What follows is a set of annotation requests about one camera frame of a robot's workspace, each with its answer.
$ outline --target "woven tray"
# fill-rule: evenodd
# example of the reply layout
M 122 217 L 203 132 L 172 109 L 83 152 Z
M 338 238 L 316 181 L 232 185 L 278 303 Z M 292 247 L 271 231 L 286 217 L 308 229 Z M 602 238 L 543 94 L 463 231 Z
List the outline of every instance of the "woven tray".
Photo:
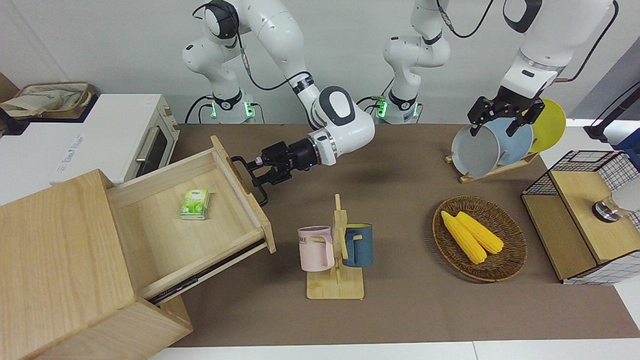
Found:
M 456 216 L 464 211 L 496 234 L 504 248 L 498 254 L 488 254 L 475 265 L 453 239 L 442 221 L 441 211 Z M 471 195 L 445 200 L 433 216 L 433 237 L 444 258 L 461 273 L 481 281 L 496 282 L 517 275 L 527 262 L 527 243 L 518 224 L 496 203 Z

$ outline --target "wooden mug stand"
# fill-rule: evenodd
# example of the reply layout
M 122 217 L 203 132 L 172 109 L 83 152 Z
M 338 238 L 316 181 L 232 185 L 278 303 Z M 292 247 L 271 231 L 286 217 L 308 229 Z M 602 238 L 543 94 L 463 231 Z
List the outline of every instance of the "wooden mug stand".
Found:
M 347 229 L 347 211 L 340 206 L 340 194 L 335 194 L 333 212 L 333 258 L 335 266 L 321 272 L 307 272 L 307 297 L 309 299 L 362 299 L 364 280 L 362 268 L 342 264 L 348 259 L 344 233 Z
M 500 158 L 498 159 L 498 162 L 500 162 L 502 157 L 504 157 L 506 154 L 507 154 L 507 152 L 503 151 L 502 154 L 500 154 Z M 491 171 L 489 171 L 489 173 L 487 173 L 486 175 L 481 176 L 481 177 L 470 177 L 469 173 L 467 172 L 466 174 L 463 174 L 460 177 L 459 181 L 460 181 L 461 184 L 466 184 L 466 183 L 470 183 L 470 182 L 475 181 L 475 180 L 484 179 L 486 177 L 489 177 L 489 176 L 492 176 L 492 175 L 495 175 L 495 174 L 500 174 L 500 173 L 503 173 L 505 171 L 509 171 L 509 170 L 513 170 L 515 168 L 526 166 L 526 165 L 530 164 L 533 161 L 533 159 L 537 158 L 539 154 L 540 154 L 539 152 L 530 152 L 524 158 L 522 158 L 522 160 L 520 160 L 520 161 L 518 161 L 516 163 L 509 164 L 509 165 L 496 165 Z M 444 161 L 447 164 L 451 164 L 453 162 L 452 157 L 453 157 L 453 152 L 451 152 L 450 155 L 448 155 L 446 158 L 444 158 Z

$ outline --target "oven handle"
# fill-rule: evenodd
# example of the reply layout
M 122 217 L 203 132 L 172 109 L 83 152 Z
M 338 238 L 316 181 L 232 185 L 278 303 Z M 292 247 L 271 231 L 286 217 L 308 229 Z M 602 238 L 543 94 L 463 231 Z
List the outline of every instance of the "oven handle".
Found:
M 145 138 L 145 142 L 142 144 L 138 155 L 136 156 L 137 163 L 146 163 L 151 155 L 151 149 L 153 149 L 154 143 L 158 138 L 158 134 L 160 132 L 160 127 L 154 126 L 149 129 L 147 132 L 147 137 Z

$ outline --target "white oven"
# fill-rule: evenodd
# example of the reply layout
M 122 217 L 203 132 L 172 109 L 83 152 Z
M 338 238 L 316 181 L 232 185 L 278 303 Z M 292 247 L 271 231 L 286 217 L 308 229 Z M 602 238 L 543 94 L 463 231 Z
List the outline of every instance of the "white oven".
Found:
M 49 183 L 99 168 L 114 184 L 169 163 L 180 131 L 160 94 L 102 94 L 60 156 Z

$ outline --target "oven door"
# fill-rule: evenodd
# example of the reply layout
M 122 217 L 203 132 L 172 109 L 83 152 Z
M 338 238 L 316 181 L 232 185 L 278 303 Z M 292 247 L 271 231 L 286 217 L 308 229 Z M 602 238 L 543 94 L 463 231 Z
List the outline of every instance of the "oven door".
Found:
M 175 140 L 160 115 L 156 112 L 154 116 L 156 120 L 147 130 L 147 136 L 135 159 L 140 164 L 136 177 L 167 165 L 173 152 Z

